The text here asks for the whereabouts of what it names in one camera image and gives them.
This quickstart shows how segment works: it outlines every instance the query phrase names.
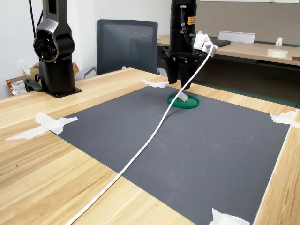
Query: laptop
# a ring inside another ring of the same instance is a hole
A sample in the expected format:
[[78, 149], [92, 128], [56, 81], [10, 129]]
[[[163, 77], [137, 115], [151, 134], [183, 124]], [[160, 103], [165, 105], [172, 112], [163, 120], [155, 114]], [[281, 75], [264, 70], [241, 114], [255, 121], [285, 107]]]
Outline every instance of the laptop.
[[231, 44], [231, 41], [225, 41], [225, 40], [219, 40], [219, 39], [210, 39], [210, 40], [214, 45], [216, 45], [218, 47], [223, 47], [223, 46]]

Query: mesh chair back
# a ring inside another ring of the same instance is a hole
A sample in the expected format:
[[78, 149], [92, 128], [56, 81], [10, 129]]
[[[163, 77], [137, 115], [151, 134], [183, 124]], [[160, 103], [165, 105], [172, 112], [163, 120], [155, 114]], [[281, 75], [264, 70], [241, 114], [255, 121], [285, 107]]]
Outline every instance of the mesh chair back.
[[158, 23], [98, 20], [97, 73], [126, 68], [157, 73]]

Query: white cable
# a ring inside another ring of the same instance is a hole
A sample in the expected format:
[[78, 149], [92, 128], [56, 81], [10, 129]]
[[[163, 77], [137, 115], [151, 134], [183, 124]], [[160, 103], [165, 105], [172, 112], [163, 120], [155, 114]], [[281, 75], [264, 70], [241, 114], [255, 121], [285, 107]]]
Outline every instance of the white cable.
[[133, 161], [141, 154], [141, 152], [147, 147], [147, 145], [150, 143], [150, 141], [152, 140], [152, 138], [154, 137], [154, 135], [157, 133], [158, 129], [160, 128], [160, 126], [162, 125], [166, 115], [168, 114], [170, 108], [172, 107], [174, 101], [176, 100], [176, 98], [178, 97], [178, 95], [185, 89], [185, 87], [193, 80], [193, 78], [197, 75], [197, 73], [200, 71], [200, 69], [204, 66], [204, 64], [206, 63], [206, 61], [208, 60], [208, 58], [211, 55], [213, 49], [213, 45], [212, 42], [210, 42], [210, 52], [207, 55], [207, 57], [205, 58], [205, 60], [203, 61], [203, 63], [201, 64], [201, 66], [197, 69], [197, 71], [194, 73], [194, 75], [189, 79], [189, 81], [183, 86], [183, 88], [181, 88], [181, 90], [178, 92], [178, 94], [175, 96], [175, 98], [173, 99], [173, 101], [170, 103], [167, 111], [165, 112], [164, 116], [162, 117], [158, 127], [156, 128], [156, 130], [154, 131], [154, 133], [151, 135], [151, 137], [149, 138], [149, 140], [144, 144], [144, 146], [142, 146], [142, 148], [136, 153], [136, 155], [129, 161], [129, 163], [121, 170], [121, 172], [108, 184], [106, 185], [106, 187], [100, 191], [100, 193], [98, 195], [96, 195], [82, 210], [80, 210], [80, 212], [78, 212], [72, 219], [70, 219], [69, 222], [66, 223], [66, 225], [72, 225], [83, 213], [86, 212], [86, 210], [89, 209], [89, 207], [92, 206], [92, 204], [95, 203], [95, 201], [97, 201], [101, 195], [103, 195], [105, 193], [105, 191], [107, 191], [119, 178], [120, 176], [122, 176], [122, 174], [128, 169], [128, 167], [130, 167], [130, 165], [133, 163]]

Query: desk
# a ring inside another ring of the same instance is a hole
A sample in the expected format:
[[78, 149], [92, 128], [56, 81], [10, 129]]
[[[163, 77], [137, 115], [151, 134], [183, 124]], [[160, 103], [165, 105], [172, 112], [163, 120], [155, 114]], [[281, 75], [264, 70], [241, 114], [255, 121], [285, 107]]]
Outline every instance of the desk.
[[[30, 92], [0, 101], [0, 224], [65, 223], [116, 173], [51, 132], [4, 141], [37, 126], [37, 112], [58, 119], [145, 87], [142, 79], [166, 77], [125, 69], [76, 82], [81, 93], [55, 99]], [[171, 85], [179, 88], [180, 84]], [[284, 105], [196, 84], [195, 94], [266, 113], [294, 111]], [[300, 221], [300, 129], [291, 127], [270, 181], [257, 224]], [[121, 177], [75, 224], [193, 224]]]
[[[169, 35], [163, 35], [159, 37], [160, 37], [160, 39], [158, 40], [159, 46], [170, 44]], [[267, 50], [274, 49], [274, 48], [289, 51], [287, 58], [279, 59], [279, 58], [273, 58], [267, 56]], [[258, 44], [258, 43], [254, 43], [254, 44], [231, 43], [228, 46], [218, 48], [216, 54], [300, 66], [300, 61], [293, 61], [292, 59], [292, 56], [300, 57], [300, 48], [297, 47], [275, 46], [275, 45]]]

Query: orange label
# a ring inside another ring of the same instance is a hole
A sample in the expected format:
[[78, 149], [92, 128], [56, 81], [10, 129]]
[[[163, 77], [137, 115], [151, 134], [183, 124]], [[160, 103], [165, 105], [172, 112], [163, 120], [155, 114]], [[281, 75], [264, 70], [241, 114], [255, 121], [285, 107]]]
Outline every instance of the orange label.
[[188, 24], [188, 25], [195, 25], [195, 24], [196, 24], [196, 16], [189, 17], [189, 18], [187, 19], [187, 24]]

